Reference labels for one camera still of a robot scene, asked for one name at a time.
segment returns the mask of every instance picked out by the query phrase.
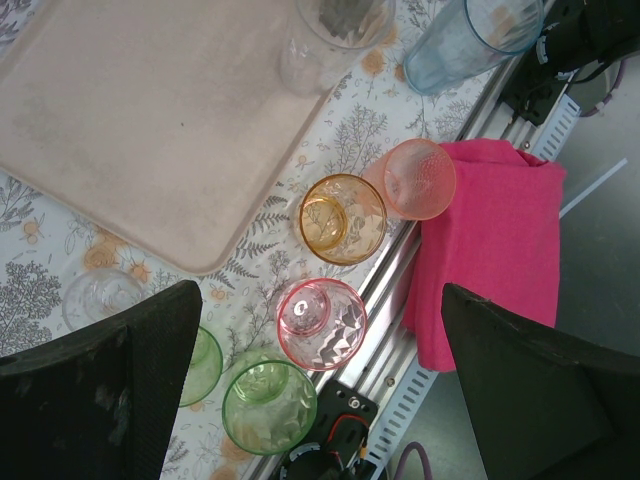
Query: light blue tumbler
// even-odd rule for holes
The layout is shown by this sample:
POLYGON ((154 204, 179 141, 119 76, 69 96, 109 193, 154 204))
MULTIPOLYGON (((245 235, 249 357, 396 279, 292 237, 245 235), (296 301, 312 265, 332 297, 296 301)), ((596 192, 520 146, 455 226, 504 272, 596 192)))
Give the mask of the light blue tumbler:
POLYGON ((528 50, 540 36, 542 0, 449 0, 404 61, 409 86, 440 93, 528 50))

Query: clear tumbler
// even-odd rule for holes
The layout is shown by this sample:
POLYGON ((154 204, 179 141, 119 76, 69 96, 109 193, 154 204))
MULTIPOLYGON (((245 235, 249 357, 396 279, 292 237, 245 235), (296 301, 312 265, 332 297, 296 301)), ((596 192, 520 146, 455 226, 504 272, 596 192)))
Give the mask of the clear tumbler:
POLYGON ((298 95, 326 92, 391 30, 396 0, 294 0, 280 76, 298 95))

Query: screw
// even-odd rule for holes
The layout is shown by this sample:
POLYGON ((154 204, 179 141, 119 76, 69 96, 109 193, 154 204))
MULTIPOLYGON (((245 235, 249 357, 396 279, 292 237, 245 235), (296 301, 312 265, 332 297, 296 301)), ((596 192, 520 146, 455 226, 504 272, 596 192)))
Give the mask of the screw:
POLYGON ((351 408, 360 408, 360 400, 358 400, 356 397, 351 397, 349 399, 349 406, 351 408))

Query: red wire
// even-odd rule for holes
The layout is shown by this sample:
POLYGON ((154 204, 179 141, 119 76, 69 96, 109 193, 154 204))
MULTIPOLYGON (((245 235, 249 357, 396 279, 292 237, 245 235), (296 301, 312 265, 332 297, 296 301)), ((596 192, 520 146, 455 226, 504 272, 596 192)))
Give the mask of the red wire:
POLYGON ((340 415, 338 417, 338 420, 336 420, 336 423, 334 423, 333 427, 331 427, 331 431, 329 432, 329 438, 327 439, 327 443, 329 443, 333 439, 333 435, 336 433, 336 428, 338 428, 338 425, 340 424, 340 422, 347 418, 350 418, 352 420, 357 420, 358 422, 362 423, 365 427, 367 427, 367 429, 369 428, 369 422, 367 422, 364 418, 358 417, 357 415, 349 415, 349 414, 340 415))

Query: amber glass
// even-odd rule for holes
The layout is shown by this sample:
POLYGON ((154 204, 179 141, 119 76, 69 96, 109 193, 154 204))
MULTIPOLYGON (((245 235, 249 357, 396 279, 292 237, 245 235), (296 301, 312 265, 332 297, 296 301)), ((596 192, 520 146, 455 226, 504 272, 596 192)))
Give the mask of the amber glass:
POLYGON ((380 247, 387 212, 369 182, 340 173, 311 187, 300 204, 295 227, 304 244, 325 262, 354 265, 380 247))

